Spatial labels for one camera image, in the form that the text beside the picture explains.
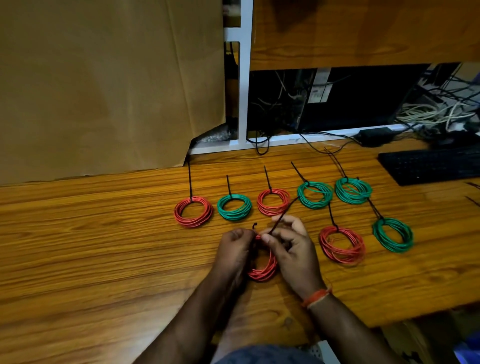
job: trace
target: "white metal frame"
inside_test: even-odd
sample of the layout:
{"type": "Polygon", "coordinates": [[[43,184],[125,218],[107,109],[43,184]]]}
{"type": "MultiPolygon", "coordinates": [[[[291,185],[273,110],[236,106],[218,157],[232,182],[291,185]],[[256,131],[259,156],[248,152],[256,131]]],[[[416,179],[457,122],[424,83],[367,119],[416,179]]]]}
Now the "white metal frame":
{"type": "MultiPolygon", "coordinates": [[[[239,125],[238,139],[224,142],[201,142],[197,143],[190,150],[190,154],[204,154],[214,152],[225,152],[229,150],[250,149],[255,145],[247,142],[247,113],[248,113],[248,86],[250,81],[250,53],[252,48],[252,17],[253,0],[241,0],[240,4],[240,27],[224,28],[224,39],[226,42],[239,42],[239,125]]],[[[341,129],[328,131],[332,134],[354,136],[363,129],[375,129],[388,127],[394,131],[405,128],[403,125],[381,125],[366,128],[341,129]]],[[[304,135],[309,142],[324,142],[328,140],[342,139],[332,135],[310,134],[304,135]]],[[[266,138],[258,138],[258,142],[266,141],[266,138]]],[[[276,135],[270,138],[270,146],[284,146],[288,144],[305,143],[299,134],[276,135]]]]}

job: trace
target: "right hand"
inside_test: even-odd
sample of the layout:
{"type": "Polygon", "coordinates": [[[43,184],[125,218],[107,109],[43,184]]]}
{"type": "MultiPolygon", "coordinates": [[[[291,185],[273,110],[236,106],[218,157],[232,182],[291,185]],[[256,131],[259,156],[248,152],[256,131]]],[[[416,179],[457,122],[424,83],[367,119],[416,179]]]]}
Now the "right hand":
{"type": "MultiPolygon", "coordinates": [[[[280,215],[273,216],[272,220],[279,218],[280,215]]],[[[285,228],[276,228],[272,235],[266,229],[260,236],[275,255],[283,278],[301,299],[306,300],[316,291],[327,288],[320,274],[317,252],[299,218],[285,215],[281,222],[285,228]],[[291,248],[286,250],[282,243],[291,244],[291,248]]]]}

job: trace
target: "wood grain surface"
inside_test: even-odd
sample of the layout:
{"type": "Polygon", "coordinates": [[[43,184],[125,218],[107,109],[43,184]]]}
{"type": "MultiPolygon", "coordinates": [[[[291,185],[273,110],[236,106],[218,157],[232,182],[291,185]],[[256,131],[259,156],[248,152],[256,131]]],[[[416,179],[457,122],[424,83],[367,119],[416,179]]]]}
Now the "wood grain surface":
{"type": "MultiPolygon", "coordinates": [[[[376,160],[379,151],[420,146],[409,139],[377,149],[348,144],[337,155],[348,174],[371,183],[386,217],[412,227],[415,245],[403,255],[372,236],[368,204],[334,197],[336,222],[363,235],[367,247],[359,266],[335,264],[318,245],[319,231],[331,225],[328,210],[298,202],[291,208],[309,230],[335,294],[371,327],[480,299],[480,210],[465,198],[480,200],[480,191],[462,181],[399,187],[376,160]]],[[[238,223],[215,211],[198,229],[182,228],[172,215],[189,194],[186,167],[0,188],[0,363],[131,363],[205,277],[220,235],[269,224],[256,208],[267,187],[263,166],[274,187],[296,196],[301,180],[291,160],[312,181],[333,185],[340,177],[328,156],[306,144],[274,147],[263,157],[252,149],[195,156],[194,194],[216,205],[227,193],[228,173],[232,191],[254,206],[238,223]]],[[[341,238],[338,244],[346,246],[341,238]]],[[[216,358],[246,344],[315,339],[277,274],[267,283],[248,282],[216,336],[216,358]]]]}
{"type": "Polygon", "coordinates": [[[250,68],[480,61],[479,0],[255,0],[250,68]]]}

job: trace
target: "power adapter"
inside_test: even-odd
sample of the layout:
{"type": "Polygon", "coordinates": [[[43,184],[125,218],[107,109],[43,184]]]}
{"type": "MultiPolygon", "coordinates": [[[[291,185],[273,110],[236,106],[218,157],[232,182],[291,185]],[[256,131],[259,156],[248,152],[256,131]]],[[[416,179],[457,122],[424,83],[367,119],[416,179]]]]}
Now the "power adapter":
{"type": "Polygon", "coordinates": [[[398,135],[398,132],[394,132],[389,128],[376,128],[360,130],[359,133],[353,137],[361,146],[375,148],[390,143],[396,135],[398,135]]]}

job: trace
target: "forearm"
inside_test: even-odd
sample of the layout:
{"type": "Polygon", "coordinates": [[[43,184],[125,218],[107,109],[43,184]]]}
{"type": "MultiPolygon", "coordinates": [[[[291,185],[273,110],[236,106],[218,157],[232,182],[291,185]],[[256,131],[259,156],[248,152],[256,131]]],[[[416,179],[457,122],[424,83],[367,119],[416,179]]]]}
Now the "forearm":
{"type": "Polygon", "coordinates": [[[400,358],[360,321],[339,299],[328,295],[310,312],[342,364],[398,364],[400,358]]]}
{"type": "Polygon", "coordinates": [[[210,342],[231,282],[210,271],[163,332],[134,364],[193,364],[210,342]]]}

